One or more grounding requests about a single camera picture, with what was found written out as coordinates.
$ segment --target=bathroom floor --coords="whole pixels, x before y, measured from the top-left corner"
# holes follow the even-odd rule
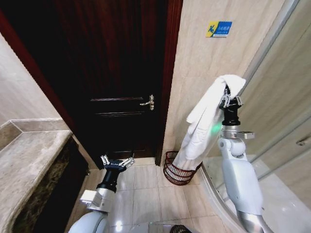
[[[95,190],[104,173],[91,170],[86,176],[66,232],[87,213],[86,206],[79,202],[83,191]],[[213,212],[202,183],[199,170],[188,185],[173,185],[163,175],[163,167],[155,166],[153,158],[136,159],[118,178],[115,206],[108,216],[110,233],[128,233],[133,225],[150,221],[184,224],[201,233],[230,232]]]

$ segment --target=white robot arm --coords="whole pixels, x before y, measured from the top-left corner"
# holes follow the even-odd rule
[[[122,160],[108,160],[101,156],[104,168],[107,170],[103,181],[97,185],[96,191],[85,190],[80,200],[92,212],[83,215],[69,230],[69,233],[108,233],[108,214],[114,204],[117,179],[121,172],[126,171],[134,162],[134,152],[131,157]]]
[[[255,137],[253,132],[240,132],[238,108],[242,102],[239,96],[230,99],[229,88],[220,103],[225,119],[218,140],[223,156],[222,170],[229,198],[235,205],[240,223],[249,233],[272,233],[262,217],[262,192],[253,166],[245,154],[242,139]]]

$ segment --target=door frame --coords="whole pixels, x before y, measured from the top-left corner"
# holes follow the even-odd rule
[[[162,75],[162,94],[161,94],[161,107],[158,121],[155,124],[159,125],[159,131],[156,142],[155,151],[155,164],[160,165],[164,133],[166,127],[167,113],[170,102],[171,86],[173,79],[173,70],[175,63],[175,55],[178,41],[179,24],[181,17],[181,10],[183,5],[183,0],[167,0],[167,19],[166,19],[166,35],[165,35],[165,51],[164,51],[164,64],[163,64],[163,75]],[[0,9],[0,33],[11,46],[15,54],[24,64],[28,72],[31,74],[33,79],[42,89],[44,94],[47,96],[49,101],[52,103],[54,108],[58,111],[59,115],[68,125],[70,130],[75,135],[80,135],[78,126],[74,123],[73,118],[68,113],[67,109],[64,107],[58,95],[54,92],[47,79],[41,72],[39,66],[32,58],[30,53],[27,51],[26,47],[14,31],[13,27],[10,25],[9,21],[6,19],[5,15]],[[101,167],[99,160],[94,160],[97,167]]]

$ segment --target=trash can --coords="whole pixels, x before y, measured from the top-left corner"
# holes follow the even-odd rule
[[[188,184],[196,171],[200,168],[201,164],[196,170],[183,170],[173,165],[173,161],[176,158],[178,151],[168,151],[165,153],[165,162],[163,173],[166,179],[175,185],[186,185]]]

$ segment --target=blue sign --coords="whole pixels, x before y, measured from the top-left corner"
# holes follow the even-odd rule
[[[207,28],[206,37],[227,37],[231,25],[231,21],[211,21]]]

